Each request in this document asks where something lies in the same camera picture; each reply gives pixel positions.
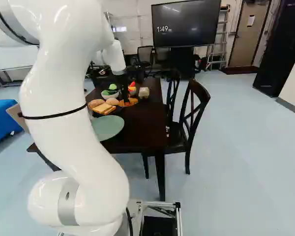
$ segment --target desk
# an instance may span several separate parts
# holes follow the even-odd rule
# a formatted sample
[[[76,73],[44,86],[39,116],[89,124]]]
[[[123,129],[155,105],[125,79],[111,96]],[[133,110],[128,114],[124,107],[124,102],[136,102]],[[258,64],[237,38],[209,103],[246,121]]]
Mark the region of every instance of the desk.
[[[146,78],[143,87],[150,88],[150,97],[135,106],[123,108],[118,116],[125,121],[123,130],[115,137],[105,140],[102,145],[111,154],[117,153],[155,153],[160,200],[165,201],[165,155],[167,145],[166,113],[163,106],[162,90],[159,78]],[[102,98],[98,87],[86,96],[86,101]],[[28,152],[36,152],[53,170],[59,168],[51,163],[32,144]]]

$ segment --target chair backrest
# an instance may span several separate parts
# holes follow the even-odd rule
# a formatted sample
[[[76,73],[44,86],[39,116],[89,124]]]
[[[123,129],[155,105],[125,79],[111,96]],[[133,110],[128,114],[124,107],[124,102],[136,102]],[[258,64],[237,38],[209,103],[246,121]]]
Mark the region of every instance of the chair backrest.
[[[171,80],[168,84],[167,98],[166,98],[166,114],[167,124],[170,127],[173,122],[175,101],[178,87],[180,84],[180,74],[177,70],[171,70]]]
[[[148,62],[151,65],[153,64],[152,57],[153,46],[143,46],[138,47],[138,60],[139,63]]]
[[[169,60],[169,48],[155,48],[155,62],[161,64]]]
[[[196,95],[200,101],[200,104],[196,108],[194,107],[194,95]],[[191,100],[191,109],[190,113],[186,115],[186,106],[189,97]],[[211,96],[209,92],[201,84],[199,84],[195,79],[191,79],[189,81],[186,94],[182,102],[182,108],[179,118],[180,127],[184,130],[185,126],[187,129],[188,137],[186,137],[185,141],[186,145],[188,145],[189,148],[191,148],[192,146],[192,142],[195,137],[200,119],[210,99]]]

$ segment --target blue couch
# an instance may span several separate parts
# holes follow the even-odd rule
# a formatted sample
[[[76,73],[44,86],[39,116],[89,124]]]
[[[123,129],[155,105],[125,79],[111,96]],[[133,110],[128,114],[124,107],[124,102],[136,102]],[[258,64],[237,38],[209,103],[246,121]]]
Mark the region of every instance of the blue couch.
[[[5,111],[17,104],[15,100],[0,100],[0,140],[12,131],[21,132],[23,129]]]

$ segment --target green vegetable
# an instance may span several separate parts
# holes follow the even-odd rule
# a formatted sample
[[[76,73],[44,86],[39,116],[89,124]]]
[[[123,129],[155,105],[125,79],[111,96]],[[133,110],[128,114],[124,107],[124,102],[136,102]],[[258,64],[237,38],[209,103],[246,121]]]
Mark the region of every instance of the green vegetable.
[[[103,95],[104,95],[104,96],[108,96],[108,95],[110,95],[110,93],[109,93],[107,90],[104,90],[104,91],[103,91]]]
[[[110,89],[110,90],[116,90],[116,89],[117,89],[117,85],[115,85],[115,84],[111,84],[111,85],[109,86],[109,89]]]

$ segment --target computer monitor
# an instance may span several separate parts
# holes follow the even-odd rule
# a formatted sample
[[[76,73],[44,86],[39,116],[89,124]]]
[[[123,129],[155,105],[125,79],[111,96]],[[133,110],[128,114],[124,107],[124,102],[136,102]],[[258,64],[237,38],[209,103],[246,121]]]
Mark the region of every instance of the computer monitor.
[[[152,5],[155,47],[203,46],[215,42],[221,0]]]

